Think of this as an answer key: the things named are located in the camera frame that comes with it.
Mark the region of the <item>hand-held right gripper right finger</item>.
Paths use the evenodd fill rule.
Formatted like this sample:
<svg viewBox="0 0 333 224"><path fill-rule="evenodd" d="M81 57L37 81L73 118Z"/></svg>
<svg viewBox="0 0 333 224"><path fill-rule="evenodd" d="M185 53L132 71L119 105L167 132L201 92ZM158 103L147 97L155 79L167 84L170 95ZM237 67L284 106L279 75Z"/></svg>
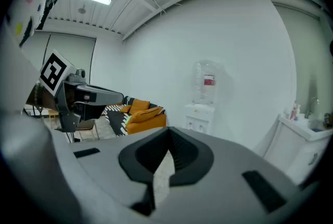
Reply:
<svg viewBox="0 0 333 224"><path fill-rule="evenodd" d="M158 222L283 222L299 207L299 188L240 144L184 128L169 129L174 160Z"/></svg>

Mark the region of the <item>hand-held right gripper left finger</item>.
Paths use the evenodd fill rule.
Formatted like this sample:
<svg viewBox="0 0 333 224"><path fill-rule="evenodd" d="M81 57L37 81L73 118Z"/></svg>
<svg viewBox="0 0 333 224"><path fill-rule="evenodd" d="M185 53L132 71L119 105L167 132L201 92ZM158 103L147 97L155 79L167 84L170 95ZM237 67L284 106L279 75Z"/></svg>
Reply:
<svg viewBox="0 0 333 224"><path fill-rule="evenodd" d="M171 214L171 154L167 127L75 143L78 162L122 206L151 217Z"/></svg>

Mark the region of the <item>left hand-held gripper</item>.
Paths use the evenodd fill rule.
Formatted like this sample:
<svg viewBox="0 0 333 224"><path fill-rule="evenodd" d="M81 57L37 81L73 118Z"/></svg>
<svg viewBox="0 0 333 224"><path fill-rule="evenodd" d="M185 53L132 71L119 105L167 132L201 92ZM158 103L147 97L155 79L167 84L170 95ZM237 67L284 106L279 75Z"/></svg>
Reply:
<svg viewBox="0 0 333 224"><path fill-rule="evenodd" d="M53 98L60 131L76 131L80 120L98 119L107 105L124 98L122 93L85 84L85 70L77 69L55 49L40 70L40 82ZM75 89L75 113L68 106L67 89Z"/></svg>

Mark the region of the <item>person's left forearm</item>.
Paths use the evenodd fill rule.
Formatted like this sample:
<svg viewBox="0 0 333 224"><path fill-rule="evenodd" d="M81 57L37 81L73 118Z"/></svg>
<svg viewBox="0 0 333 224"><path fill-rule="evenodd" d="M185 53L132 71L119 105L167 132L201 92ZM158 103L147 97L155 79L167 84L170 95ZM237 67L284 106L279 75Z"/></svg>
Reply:
<svg viewBox="0 0 333 224"><path fill-rule="evenodd" d="M38 108L56 110L53 96L41 83L36 83L34 85L28 96L26 104Z"/></svg>

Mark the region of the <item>white sink cabinet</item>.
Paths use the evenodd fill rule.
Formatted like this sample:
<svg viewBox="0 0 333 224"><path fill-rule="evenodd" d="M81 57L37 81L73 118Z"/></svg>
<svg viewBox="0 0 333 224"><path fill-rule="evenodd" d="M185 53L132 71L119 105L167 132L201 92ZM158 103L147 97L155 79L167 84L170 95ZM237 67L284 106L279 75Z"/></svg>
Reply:
<svg viewBox="0 0 333 224"><path fill-rule="evenodd" d="M283 116L264 159L300 185L321 160L333 136L321 120L301 118L291 121Z"/></svg>

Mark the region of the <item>clear water bottle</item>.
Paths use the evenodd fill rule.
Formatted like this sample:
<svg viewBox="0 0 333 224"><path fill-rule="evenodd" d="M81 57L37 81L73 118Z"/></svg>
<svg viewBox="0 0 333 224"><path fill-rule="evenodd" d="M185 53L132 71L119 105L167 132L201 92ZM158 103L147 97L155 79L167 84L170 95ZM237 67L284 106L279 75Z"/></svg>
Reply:
<svg viewBox="0 0 333 224"><path fill-rule="evenodd" d="M223 66L212 60L196 61L192 68L192 102L213 105L217 103L217 91Z"/></svg>

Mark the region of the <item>person's left hand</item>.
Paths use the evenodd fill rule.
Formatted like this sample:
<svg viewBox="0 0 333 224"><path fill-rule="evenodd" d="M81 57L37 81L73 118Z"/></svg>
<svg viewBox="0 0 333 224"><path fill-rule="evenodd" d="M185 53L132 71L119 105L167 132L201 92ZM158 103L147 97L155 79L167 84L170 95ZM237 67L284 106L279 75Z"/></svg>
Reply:
<svg viewBox="0 0 333 224"><path fill-rule="evenodd" d="M75 90L73 88L66 88L65 98L68 109L72 109L75 103Z"/></svg>

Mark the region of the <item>square orange cushion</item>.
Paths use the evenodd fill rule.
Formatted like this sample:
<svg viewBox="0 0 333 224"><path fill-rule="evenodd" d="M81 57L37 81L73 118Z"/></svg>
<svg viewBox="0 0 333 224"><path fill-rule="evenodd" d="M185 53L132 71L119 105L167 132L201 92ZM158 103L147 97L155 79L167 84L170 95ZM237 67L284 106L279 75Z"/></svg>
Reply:
<svg viewBox="0 0 333 224"><path fill-rule="evenodd" d="M134 115L136 112L149 109L150 102L145 100L134 99L129 113Z"/></svg>

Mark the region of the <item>long orange cushion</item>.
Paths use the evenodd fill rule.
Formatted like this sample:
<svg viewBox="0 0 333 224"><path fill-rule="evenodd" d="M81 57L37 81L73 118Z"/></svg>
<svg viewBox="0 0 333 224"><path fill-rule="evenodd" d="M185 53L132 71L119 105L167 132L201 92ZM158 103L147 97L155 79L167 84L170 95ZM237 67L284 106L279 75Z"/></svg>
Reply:
<svg viewBox="0 0 333 224"><path fill-rule="evenodd" d="M134 113L128 121L128 124L140 123L149 120L157 115L159 115L163 110L163 107L154 107L147 110L142 110Z"/></svg>

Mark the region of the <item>grey window blind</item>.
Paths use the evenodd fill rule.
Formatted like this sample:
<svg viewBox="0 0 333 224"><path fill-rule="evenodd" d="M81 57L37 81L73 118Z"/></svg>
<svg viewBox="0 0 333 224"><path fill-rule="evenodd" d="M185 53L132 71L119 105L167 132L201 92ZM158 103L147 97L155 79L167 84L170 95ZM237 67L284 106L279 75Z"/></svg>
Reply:
<svg viewBox="0 0 333 224"><path fill-rule="evenodd" d="M22 46L22 51L32 64L40 70L53 50L57 50L76 68L85 70L89 83L92 56L96 40L61 33L36 32Z"/></svg>

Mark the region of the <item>metal faucet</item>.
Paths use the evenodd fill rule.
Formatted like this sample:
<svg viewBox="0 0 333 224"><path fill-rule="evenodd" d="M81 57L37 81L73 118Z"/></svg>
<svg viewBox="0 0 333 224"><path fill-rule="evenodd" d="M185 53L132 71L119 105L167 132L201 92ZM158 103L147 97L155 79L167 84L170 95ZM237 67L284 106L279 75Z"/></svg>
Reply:
<svg viewBox="0 0 333 224"><path fill-rule="evenodd" d="M315 105L319 104L319 99L317 97L312 97L308 102L308 108L304 115L306 119L309 119L310 115L313 114L313 110L315 109Z"/></svg>

